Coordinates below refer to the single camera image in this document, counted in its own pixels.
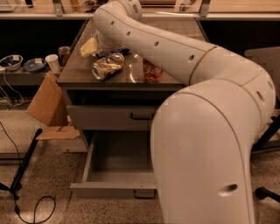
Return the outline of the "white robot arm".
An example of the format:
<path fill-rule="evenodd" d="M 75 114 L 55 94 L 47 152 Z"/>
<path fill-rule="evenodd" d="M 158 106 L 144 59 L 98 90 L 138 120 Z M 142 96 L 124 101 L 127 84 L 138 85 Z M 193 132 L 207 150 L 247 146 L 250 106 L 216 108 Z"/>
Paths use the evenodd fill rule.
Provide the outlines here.
<path fill-rule="evenodd" d="M 184 84 L 150 131 L 164 221 L 256 224 L 250 153 L 275 107 L 272 79 L 249 59 L 141 17 L 138 0 L 111 0 L 95 11 L 94 27 L 100 48 L 126 46 Z"/>

